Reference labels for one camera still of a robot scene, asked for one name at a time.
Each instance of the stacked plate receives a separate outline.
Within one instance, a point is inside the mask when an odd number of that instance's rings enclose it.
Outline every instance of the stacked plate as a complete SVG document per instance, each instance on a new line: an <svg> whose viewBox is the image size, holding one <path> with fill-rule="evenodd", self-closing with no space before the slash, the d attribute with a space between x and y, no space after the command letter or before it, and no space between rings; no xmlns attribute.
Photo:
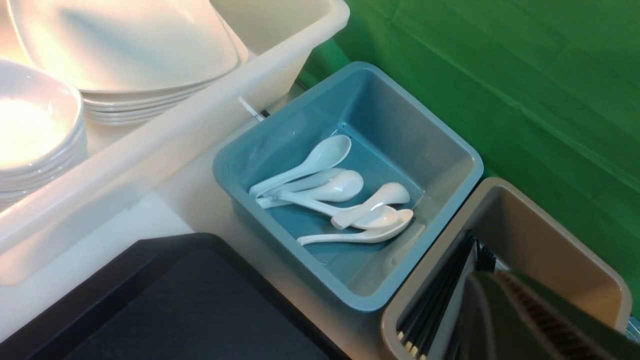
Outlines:
<svg viewBox="0 0 640 360"><path fill-rule="evenodd" d="M83 103L71 85L0 60L0 211L82 162Z"/></svg>
<svg viewBox="0 0 640 360"><path fill-rule="evenodd" d="M30 61L84 97L85 117L131 125L162 114L246 62L206 0L8 0Z"/></svg>

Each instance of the white bowl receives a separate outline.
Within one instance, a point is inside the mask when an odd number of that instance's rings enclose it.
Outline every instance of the white bowl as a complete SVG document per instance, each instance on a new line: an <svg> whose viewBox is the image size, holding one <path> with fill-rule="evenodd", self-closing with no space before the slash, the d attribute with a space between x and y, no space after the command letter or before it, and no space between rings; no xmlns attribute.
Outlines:
<svg viewBox="0 0 640 360"><path fill-rule="evenodd" d="M83 126L83 102L70 84L0 59L0 175L41 167Z"/></svg>
<svg viewBox="0 0 640 360"><path fill-rule="evenodd" d="M44 163L41 167L33 168L30 172L25 172L23 174L0 176L0 191L14 191L19 190L21 187L28 188L30 186L36 186L35 184L41 183L61 170L68 168L71 163L76 161L76 159L83 158L84 155L79 154L86 155L86 152L86 129L81 127L74 135L69 146L55 154L55 156L51 157L49 161Z"/></svg>

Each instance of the spoon handle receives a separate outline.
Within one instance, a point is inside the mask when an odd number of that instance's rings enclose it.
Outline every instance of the spoon handle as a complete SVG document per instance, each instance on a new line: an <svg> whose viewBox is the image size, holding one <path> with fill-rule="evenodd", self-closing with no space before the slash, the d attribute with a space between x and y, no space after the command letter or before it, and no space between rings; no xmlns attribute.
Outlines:
<svg viewBox="0 0 640 360"><path fill-rule="evenodd" d="M258 199L255 199L255 201L263 209L270 209L270 208L275 208L277 206L285 206L290 204L290 202L287 202L287 201L275 200L273 196L259 197Z"/></svg>
<svg viewBox="0 0 640 360"><path fill-rule="evenodd" d="M360 234L319 234L300 236L298 243L302 246L313 243L357 243L363 239Z"/></svg>
<svg viewBox="0 0 640 360"><path fill-rule="evenodd" d="M292 192L279 192L273 198L279 201L292 202L304 208L311 209L319 213L325 214L328 217L334 217L335 215L338 215L339 213L342 213L345 210L345 209L340 209L340 208L336 208L335 206L325 204L318 200L309 199L306 196L303 196L297 193L292 193Z"/></svg>
<svg viewBox="0 0 640 360"><path fill-rule="evenodd" d="M274 177L266 179L260 183L253 185L249 189L249 195L254 199L257 199L258 196L263 193L273 189L276 186L280 186L284 183L288 183L289 181L295 180L297 178L311 175L314 172L317 172L315 169L309 169L308 167L297 166L290 170L287 170L281 174L278 174Z"/></svg>

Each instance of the white plastic bin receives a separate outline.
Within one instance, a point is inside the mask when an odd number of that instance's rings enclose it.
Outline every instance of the white plastic bin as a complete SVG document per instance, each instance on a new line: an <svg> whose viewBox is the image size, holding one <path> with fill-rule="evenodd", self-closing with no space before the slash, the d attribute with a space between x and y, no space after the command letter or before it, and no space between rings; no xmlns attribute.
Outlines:
<svg viewBox="0 0 640 360"><path fill-rule="evenodd" d="M211 3L256 57L0 213L0 285L25 279L241 127L239 97L261 110L284 96L349 17L343 0Z"/></svg>

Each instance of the dark green object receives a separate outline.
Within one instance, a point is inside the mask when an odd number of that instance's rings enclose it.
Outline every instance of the dark green object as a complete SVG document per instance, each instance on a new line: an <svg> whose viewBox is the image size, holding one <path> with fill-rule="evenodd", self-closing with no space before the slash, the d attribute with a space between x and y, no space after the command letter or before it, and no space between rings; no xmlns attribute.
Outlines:
<svg viewBox="0 0 640 360"><path fill-rule="evenodd" d="M456 332L465 359L640 359L638 344L520 272L470 274Z"/></svg>
<svg viewBox="0 0 640 360"><path fill-rule="evenodd" d="M314 51L302 82L375 64L640 299L640 2L346 2L349 25Z"/></svg>

